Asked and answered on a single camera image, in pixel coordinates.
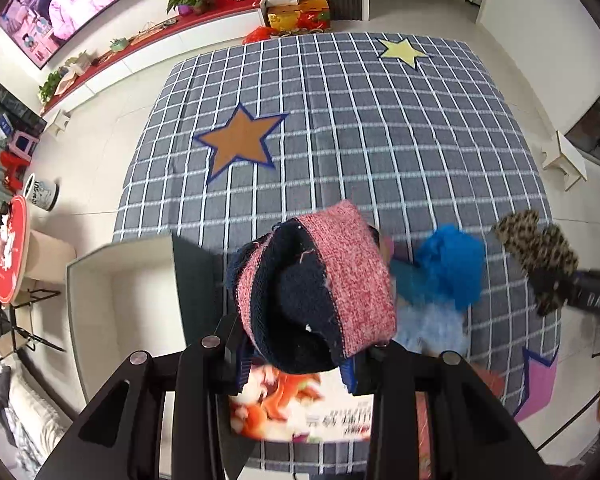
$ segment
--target gray checkered fabric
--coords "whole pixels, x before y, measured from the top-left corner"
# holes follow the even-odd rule
[[[418,59],[417,70],[379,59],[378,38],[408,38],[429,57]],[[276,168],[238,162],[205,186],[211,150],[195,135],[224,125],[238,102],[254,117],[289,114],[266,141]],[[230,310],[220,285],[228,254],[277,222],[343,198],[391,235],[405,258],[442,224],[484,241],[484,290],[468,314],[469,359],[503,375],[502,401],[512,412],[523,394],[522,347],[552,357],[560,314],[536,316],[526,279],[490,229],[512,211],[536,209],[541,222],[551,212],[520,126],[464,43],[316,34],[178,63],[129,166],[114,240],[173,230],[214,252],[218,301]],[[340,472],[363,468],[368,449],[303,446],[263,444],[253,461]],[[311,451],[300,456],[299,449]]]

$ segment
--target yellow cardboard box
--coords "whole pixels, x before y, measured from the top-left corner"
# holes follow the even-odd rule
[[[280,32],[305,34],[331,30],[327,0],[300,0],[297,5],[269,7],[267,15],[269,25]]]

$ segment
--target white bucket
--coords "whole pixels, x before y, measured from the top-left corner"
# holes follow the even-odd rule
[[[36,180],[36,174],[31,173],[24,185],[24,198],[33,205],[45,211],[51,211],[58,199],[58,184],[46,180]]]

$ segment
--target red plastic bag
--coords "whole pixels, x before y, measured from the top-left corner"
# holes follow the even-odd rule
[[[246,38],[242,40],[242,44],[257,43],[258,41],[270,40],[271,35],[277,31],[271,27],[258,27],[254,31],[250,32]]]

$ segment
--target tile floor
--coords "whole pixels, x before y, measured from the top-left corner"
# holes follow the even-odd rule
[[[369,22],[339,22],[336,30],[408,32],[465,41],[482,59],[520,122],[536,163],[549,131],[536,109],[528,83],[494,39],[475,25],[477,7],[449,0],[371,0]],[[59,201],[51,213],[38,211],[42,232],[72,243],[78,255],[111,240],[126,168],[171,59],[125,79],[74,111],[58,139],[43,137],[31,169],[59,179]],[[588,182],[570,192],[556,170],[541,172],[555,220],[580,255],[582,268],[600,269],[600,168],[587,161]],[[56,392],[74,409],[84,406],[71,351],[66,305],[48,302],[32,313],[36,333],[67,349],[40,348],[31,357]],[[551,404],[522,423],[533,444],[540,444],[587,402],[600,387],[600,360],[590,358],[595,326],[590,318],[565,309],[557,382]],[[566,463],[595,436],[592,407],[542,452],[550,463]],[[255,472],[247,472],[244,477]]]

